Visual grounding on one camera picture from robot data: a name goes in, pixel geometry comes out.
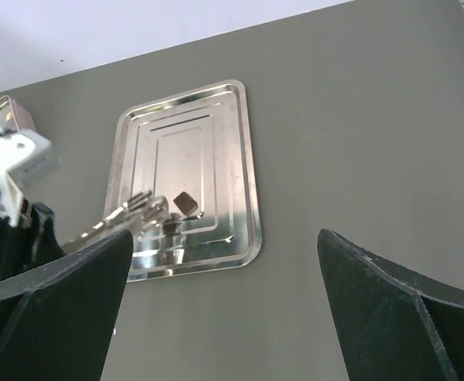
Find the dark ridged chocolate square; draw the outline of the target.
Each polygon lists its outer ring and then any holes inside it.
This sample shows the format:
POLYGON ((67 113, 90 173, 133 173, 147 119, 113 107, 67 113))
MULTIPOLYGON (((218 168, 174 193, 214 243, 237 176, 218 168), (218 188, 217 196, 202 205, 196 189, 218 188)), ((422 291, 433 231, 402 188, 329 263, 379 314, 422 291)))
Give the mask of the dark ridged chocolate square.
POLYGON ((174 204, 184 216, 191 216, 199 205, 197 201, 186 191, 179 193, 174 199, 174 204))

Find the steel tongs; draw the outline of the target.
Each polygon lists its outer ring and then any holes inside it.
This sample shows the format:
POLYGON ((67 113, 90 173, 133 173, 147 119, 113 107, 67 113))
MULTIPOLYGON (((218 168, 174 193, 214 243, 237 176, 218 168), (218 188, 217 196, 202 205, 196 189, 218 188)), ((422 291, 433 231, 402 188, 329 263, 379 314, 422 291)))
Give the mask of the steel tongs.
POLYGON ((71 254, 121 229, 128 229, 133 235, 143 234, 161 225, 169 216, 167 198, 154 197, 152 191, 146 190, 124 201, 101 221, 63 244, 62 249, 71 254))

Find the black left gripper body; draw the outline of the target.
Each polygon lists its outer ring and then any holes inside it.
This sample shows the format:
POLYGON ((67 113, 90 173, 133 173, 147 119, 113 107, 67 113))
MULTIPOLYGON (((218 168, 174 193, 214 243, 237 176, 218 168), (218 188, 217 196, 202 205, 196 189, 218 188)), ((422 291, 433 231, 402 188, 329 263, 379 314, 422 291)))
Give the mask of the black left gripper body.
POLYGON ((0 216, 0 280, 5 280, 65 256, 56 241, 54 213, 43 203, 24 200, 19 225, 0 216))

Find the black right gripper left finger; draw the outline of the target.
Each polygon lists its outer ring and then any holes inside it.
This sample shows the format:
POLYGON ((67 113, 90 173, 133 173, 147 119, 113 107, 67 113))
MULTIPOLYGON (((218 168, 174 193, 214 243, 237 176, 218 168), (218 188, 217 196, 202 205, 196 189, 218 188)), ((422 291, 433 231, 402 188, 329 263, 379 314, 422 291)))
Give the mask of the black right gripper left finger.
POLYGON ((98 380, 133 253, 129 231, 0 281, 0 380, 98 380))

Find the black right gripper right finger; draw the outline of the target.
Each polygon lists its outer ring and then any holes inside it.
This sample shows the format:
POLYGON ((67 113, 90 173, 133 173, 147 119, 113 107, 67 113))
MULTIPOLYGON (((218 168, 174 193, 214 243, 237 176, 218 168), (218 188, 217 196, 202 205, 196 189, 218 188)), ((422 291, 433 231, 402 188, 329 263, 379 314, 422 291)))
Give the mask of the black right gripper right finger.
POLYGON ((464 380, 464 290, 323 229, 319 265, 351 380, 464 380))

